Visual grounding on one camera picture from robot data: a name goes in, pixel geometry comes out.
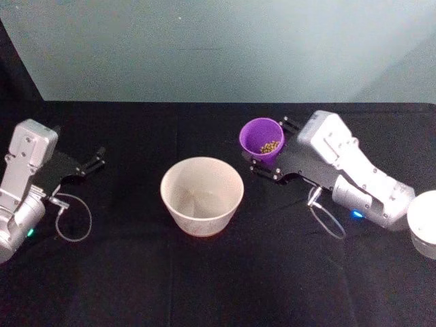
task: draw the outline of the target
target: cable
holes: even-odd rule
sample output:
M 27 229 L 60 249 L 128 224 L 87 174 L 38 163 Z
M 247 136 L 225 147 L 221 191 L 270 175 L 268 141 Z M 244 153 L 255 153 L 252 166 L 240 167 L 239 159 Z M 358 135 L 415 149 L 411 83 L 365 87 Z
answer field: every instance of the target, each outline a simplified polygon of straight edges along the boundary
M 309 210 L 311 211 L 313 217 L 318 221 L 318 223 L 320 223 L 320 225 L 326 230 L 327 233 L 329 233 L 331 236 L 333 236 L 334 238 L 337 238 L 338 240 L 343 240 L 346 236 L 347 233 L 345 232 L 345 230 L 343 229 L 341 223 L 339 223 L 337 221 L 336 218 L 334 218 L 334 216 L 327 210 L 325 209 L 321 204 L 319 204 L 318 202 L 316 202 L 317 197 L 321 194 L 321 192 L 317 192 L 317 194 L 315 195 L 315 199 L 312 199 L 312 195 L 313 192 L 315 191 L 317 187 L 312 187 L 311 190 L 309 191 L 309 195 L 307 196 L 307 201 L 308 201 L 308 206 L 309 206 Z M 332 232 L 330 230 L 330 228 L 328 228 L 326 226 L 325 223 L 322 222 L 322 220 L 317 216 L 317 214 L 315 213 L 315 211 L 313 210 L 312 206 L 316 206 L 317 208 L 321 209 L 322 211 L 324 211 L 332 220 L 333 222 L 336 224 L 336 226 L 338 226 L 338 228 L 341 230 L 342 235 L 337 235 L 334 232 Z
M 69 237 L 66 237 L 64 234 L 62 234 L 61 230 L 59 229 L 59 219 L 61 218 L 62 213 L 59 213 L 57 215 L 56 221 L 54 223 L 54 226 L 56 227 L 57 234 L 61 238 L 63 238 L 64 240 L 67 240 L 68 242 L 73 242 L 73 243 L 83 241 L 86 237 L 89 236 L 89 234 L 91 233 L 91 229 L 93 227 L 93 216 L 91 214 L 91 210 L 89 210 L 89 207 L 87 206 L 87 204 L 82 199 L 80 199 L 77 196 L 73 196 L 73 195 L 68 194 L 68 193 L 56 193 L 56 196 L 66 196 L 68 198 L 73 198 L 73 199 L 79 201 L 80 203 L 82 203 L 84 205 L 84 207 L 86 208 L 86 210 L 88 211 L 88 214 L 89 214 L 89 228 L 88 228 L 87 233 L 84 236 L 82 236 L 81 238 L 69 238 Z

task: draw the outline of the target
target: table surface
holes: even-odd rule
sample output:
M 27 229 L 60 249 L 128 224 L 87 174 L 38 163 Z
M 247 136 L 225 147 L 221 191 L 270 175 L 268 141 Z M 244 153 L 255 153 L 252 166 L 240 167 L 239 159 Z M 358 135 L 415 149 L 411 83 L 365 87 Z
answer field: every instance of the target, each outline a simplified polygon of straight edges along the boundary
M 353 221 L 325 195 L 348 237 L 327 235 L 305 206 L 302 180 L 252 175 L 238 133 L 249 120 L 305 122 L 338 112 L 367 157 L 415 188 L 436 189 L 436 107 L 429 104 L 139 104 L 2 102 L 0 149 L 17 123 L 62 126 L 58 150 L 107 166 L 63 191 L 83 198 L 94 224 L 82 243 L 56 236 L 56 208 L 0 266 L 2 326 L 436 326 L 436 262 L 408 231 Z M 184 234 L 159 196 L 166 170 L 195 156 L 240 173 L 245 195 L 227 228 Z M 72 202 L 61 227 L 87 216 Z

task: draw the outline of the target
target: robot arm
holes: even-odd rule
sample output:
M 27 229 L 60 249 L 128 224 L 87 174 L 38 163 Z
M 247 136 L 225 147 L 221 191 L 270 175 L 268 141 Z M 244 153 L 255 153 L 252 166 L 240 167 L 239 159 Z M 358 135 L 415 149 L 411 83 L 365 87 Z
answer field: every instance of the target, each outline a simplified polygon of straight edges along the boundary
M 0 186 L 0 263 L 12 257 L 44 216 L 44 200 L 61 210 L 68 208 L 67 203 L 51 196 L 65 177 L 83 177 L 104 165 L 104 149 L 89 163 L 79 165 L 55 151 L 58 138 L 55 131 L 31 119 L 14 130 Z
M 375 167 L 339 115 L 319 110 L 302 128 L 287 117 L 280 126 L 285 144 L 272 161 L 244 153 L 253 172 L 282 183 L 289 176 L 302 176 L 312 185 L 329 189 L 337 204 L 357 210 L 381 227 L 407 228 L 405 215 L 415 198 L 414 189 Z

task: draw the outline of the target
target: blue led light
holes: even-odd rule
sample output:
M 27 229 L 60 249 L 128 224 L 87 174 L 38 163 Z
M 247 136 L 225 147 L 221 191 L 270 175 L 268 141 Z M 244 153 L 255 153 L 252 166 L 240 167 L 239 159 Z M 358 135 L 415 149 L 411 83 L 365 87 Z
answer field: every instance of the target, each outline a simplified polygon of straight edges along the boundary
M 355 220 L 361 220 L 361 219 L 365 218 L 365 216 L 359 210 L 356 210 L 356 209 L 352 210 L 351 216 L 352 216 L 352 219 L 355 219 Z

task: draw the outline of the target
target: gray wall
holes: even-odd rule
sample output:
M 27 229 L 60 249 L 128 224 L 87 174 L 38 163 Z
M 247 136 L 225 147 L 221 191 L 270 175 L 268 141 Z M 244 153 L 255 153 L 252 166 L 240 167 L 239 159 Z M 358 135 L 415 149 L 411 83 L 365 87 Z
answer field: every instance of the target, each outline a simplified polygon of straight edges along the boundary
M 47 100 L 436 102 L 436 0 L 3 0 Z

